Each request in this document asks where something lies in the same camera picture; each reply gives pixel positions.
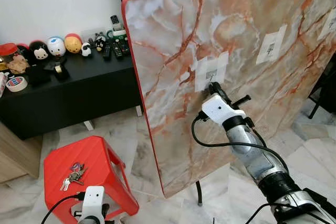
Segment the white wall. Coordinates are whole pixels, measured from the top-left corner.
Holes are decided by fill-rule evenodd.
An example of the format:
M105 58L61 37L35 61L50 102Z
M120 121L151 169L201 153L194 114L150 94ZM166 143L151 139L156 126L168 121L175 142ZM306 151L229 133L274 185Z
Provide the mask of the white wall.
M0 0L0 44L30 43L97 27L121 17L120 0Z

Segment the paper label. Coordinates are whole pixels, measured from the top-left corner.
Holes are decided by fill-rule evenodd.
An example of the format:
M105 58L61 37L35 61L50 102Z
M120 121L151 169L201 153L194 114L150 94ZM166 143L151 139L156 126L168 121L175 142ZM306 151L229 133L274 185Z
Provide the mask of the paper label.
M323 39L325 35L335 30L336 30L336 8L330 11L327 21L325 21L320 36L318 37L317 40Z
M287 25L283 25L277 32L265 35L256 64L266 61L274 61L279 58L281 44L285 36L286 28Z
M216 59L208 60L207 57L201 59L196 68L195 92L204 90L210 81L223 83L228 60L228 51L222 52Z

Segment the black cable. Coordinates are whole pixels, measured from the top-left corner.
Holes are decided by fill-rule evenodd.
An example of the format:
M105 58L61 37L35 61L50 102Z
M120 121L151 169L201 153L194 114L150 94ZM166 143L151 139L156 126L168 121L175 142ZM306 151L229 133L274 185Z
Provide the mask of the black cable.
M197 188L197 195L198 195L198 206L201 207L203 205L202 203L202 189L200 181L196 181L196 188Z
M263 147L267 147L265 140L260 136L260 134L254 129L252 128L252 131L254 132L254 134L257 135L257 137L259 138L259 140L261 141L261 143L263 144Z
M70 195L68 197L65 197L63 199L61 199L59 202L57 202L56 204L54 204L54 206L49 210L49 212L44 216L41 224L44 224L47 220L47 218L49 217L49 215L51 214L51 212L59 205L61 204L63 201L67 200L67 199L72 199L72 198L75 198L75 199L79 199L79 200L84 200L84 195L85 195L85 192L82 191L80 192L79 194L75 194L75 195Z
M220 144L206 144L201 142L200 140L198 140L197 136L195 135L195 123L199 120L199 117L196 117L193 120L193 123L191 124L191 132L193 134L193 138L195 139L195 141L205 147L225 147L225 146L250 146L250 147L254 147L254 148L259 148L262 149L264 151L268 151L270 153L272 153L274 156L276 156L279 161L282 163L282 165L284 166L284 168L287 170L287 172L289 172L288 170L288 166L286 165L285 161L280 157L280 155L278 153L276 153L275 151L267 148L267 147L263 147L261 145L257 145L257 144L248 144L248 143L220 143Z
M315 215L315 214L312 214L311 212L308 212L308 211L304 211L303 209L301 209L300 207L296 207L296 206L292 206L292 205L287 205L287 204L280 204L280 203L266 203L266 204L263 204L261 205L255 212L254 214L248 219L248 221L245 223L245 224L249 224L253 218L264 208L264 207L267 207L267 206L278 206L278 207L289 207L289 208L294 208L294 209L299 209L302 213L304 214L307 214L307 215L310 215L311 217L314 217L316 219L318 219L319 221L325 223L325 224L331 224L330 222L326 221L326 220L323 220L321 217Z

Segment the figurine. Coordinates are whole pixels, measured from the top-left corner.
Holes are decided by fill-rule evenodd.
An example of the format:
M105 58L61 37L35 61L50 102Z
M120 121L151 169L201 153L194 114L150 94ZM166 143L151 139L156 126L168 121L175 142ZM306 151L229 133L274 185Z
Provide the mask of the figurine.
M91 39L91 38L89 38L89 44L90 44L90 48L94 48L94 41L93 41L93 39Z
M82 46L82 40L77 34L68 34L65 37L64 44L69 52L77 54Z
M96 34L95 46L98 52L103 51L106 46L106 37L102 31L99 34Z
M90 43L88 42L85 42L83 45L82 45L82 55L84 57L91 57L92 56L92 52L91 52L91 48L90 48Z
M29 64L22 55L15 55L13 56L13 60L7 63L7 67L12 73L19 74L24 73L26 68L29 67Z
M47 45L43 41L34 40L30 43L29 48L38 60L44 60L49 56Z
M48 39L47 47L49 52L56 57L61 57L66 52L64 42L59 37L51 37Z
M33 52L29 49L26 44L17 44L17 48L21 51L21 55L25 57L30 65L34 65L36 63L36 58Z

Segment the floor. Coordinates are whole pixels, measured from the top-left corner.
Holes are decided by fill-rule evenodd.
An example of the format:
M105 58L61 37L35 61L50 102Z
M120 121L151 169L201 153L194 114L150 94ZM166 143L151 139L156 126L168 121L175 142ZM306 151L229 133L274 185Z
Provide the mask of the floor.
M323 108L312 120L307 118L313 102L307 100L291 129L268 141L268 146L285 158L292 177L301 188L309 187L336 205L336 116ZM203 207L197 205L196 186L165 199L144 117L135 109L93 120L94 130L73 125L44 135L41 161L58 147L90 135L103 136L126 164L130 187L140 204L135 216L120 216L122 224L210 224L245 223L266 202L239 161L227 164L201 180ZM40 177L24 176L0 185L0 223L40 223L44 203L43 167ZM49 224L60 223L50 215ZM275 223L269 209L261 211L254 223Z

